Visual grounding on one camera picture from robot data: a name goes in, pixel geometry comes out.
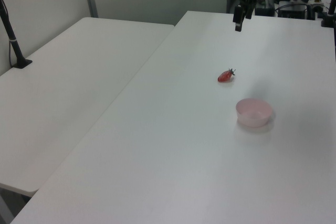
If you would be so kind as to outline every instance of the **white table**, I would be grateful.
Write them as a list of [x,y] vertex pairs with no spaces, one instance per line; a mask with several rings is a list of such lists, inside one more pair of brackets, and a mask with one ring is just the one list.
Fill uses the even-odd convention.
[[84,18],[0,77],[0,187],[32,196],[173,26]]
[[[13,224],[335,223],[333,30],[234,26],[188,12]],[[237,123],[247,97],[268,125]]]

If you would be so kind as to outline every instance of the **white tabletop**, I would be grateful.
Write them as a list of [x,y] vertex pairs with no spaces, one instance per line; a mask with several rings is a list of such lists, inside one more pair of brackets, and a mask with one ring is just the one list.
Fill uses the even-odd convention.
[[[13,224],[335,223],[333,30],[232,19],[188,12]],[[237,123],[247,97],[269,124]]]
[[84,18],[0,77],[0,187],[31,196],[173,29]]

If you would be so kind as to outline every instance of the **cable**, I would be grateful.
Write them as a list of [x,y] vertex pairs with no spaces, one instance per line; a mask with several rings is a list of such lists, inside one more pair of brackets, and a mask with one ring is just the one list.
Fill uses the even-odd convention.
[[5,1],[4,1],[4,0],[0,0],[0,1],[1,1],[1,3],[4,5],[5,10],[6,10],[6,15],[7,15],[7,17],[8,17],[8,10],[7,10],[7,6],[6,6],[6,4],[5,4]]
[[295,6],[295,5],[304,5],[304,6],[307,7],[307,4],[288,4],[288,5],[283,5],[283,6],[280,6],[280,7],[276,8],[275,11],[280,10],[282,8],[289,7],[289,6]]
[[10,65],[10,67],[12,68],[13,67],[13,65],[12,65],[12,60],[10,59],[11,57],[11,53],[10,53],[10,41],[9,41],[9,65]]

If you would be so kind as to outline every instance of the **plastic bowl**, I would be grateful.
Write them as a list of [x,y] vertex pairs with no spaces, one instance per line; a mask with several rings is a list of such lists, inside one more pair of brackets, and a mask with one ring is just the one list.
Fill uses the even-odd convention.
[[236,105],[238,121],[248,127],[265,125],[272,115],[272,107],[265,101],[246,98]]

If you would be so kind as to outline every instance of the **pink bowl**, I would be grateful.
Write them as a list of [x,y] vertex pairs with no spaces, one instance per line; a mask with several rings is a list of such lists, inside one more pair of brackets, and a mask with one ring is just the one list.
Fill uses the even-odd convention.
[[249,127],[265,125],[272,115],[272,107],[265,101],[246,98],[236,105],[238,121]]

